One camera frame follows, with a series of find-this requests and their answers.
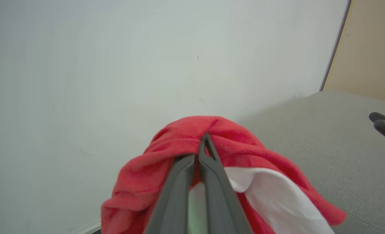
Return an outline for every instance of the red garment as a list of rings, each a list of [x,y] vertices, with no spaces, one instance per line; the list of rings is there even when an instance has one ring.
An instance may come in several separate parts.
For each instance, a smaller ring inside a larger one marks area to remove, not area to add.
[[[222,117],[187,117],[157,133],[143,155],[130,160],[120,171],[112,198],[101,207],[104,234],[141,234],[173,162],[181,154],[197,153],[208,132],[224,167],[263,167],[290,178],[318,208],[329,225],[341,224],[346,214],[320,196],[299,168],[284,156],[270,151],[243,126]],[[274,231],[237,193],[254,233]]]

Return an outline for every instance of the gray fabric surface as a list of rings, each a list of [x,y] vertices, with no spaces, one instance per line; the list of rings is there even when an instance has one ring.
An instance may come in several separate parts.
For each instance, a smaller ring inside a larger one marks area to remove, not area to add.
[[[369,120],[372,112],[385,115],[385,102],[322,91],[239,124],[347,212],[335,233],[385,233],[385,137]]]

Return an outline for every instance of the beige panel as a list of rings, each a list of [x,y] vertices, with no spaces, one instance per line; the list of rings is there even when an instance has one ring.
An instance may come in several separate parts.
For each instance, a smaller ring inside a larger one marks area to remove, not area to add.
[[[353,0],[324,90],[385,101],[385,0]]]

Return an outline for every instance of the white wall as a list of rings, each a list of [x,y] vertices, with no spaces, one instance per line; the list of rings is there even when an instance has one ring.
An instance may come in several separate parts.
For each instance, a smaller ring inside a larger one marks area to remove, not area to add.
[[[319,91],[346,6],[0,0],[0,234],[98,222],[118,170],[171,121]]]

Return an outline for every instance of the red towel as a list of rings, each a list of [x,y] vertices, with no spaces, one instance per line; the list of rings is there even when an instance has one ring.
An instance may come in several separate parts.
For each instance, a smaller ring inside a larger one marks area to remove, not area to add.
[[[141,234],[170,170],[173,158],[197,153],[208,132],[224,167],[263,167],[290,178],[308,196],[329,225],[341,224],[346,214],[320,196],[290,160],[264,147],[246,128],[222,117],[187,117],[157,133],[143,155],[130,160],[120,171],[112,197],[101,207],[104,234]],[[254,233],[274,233],[237,193]]]

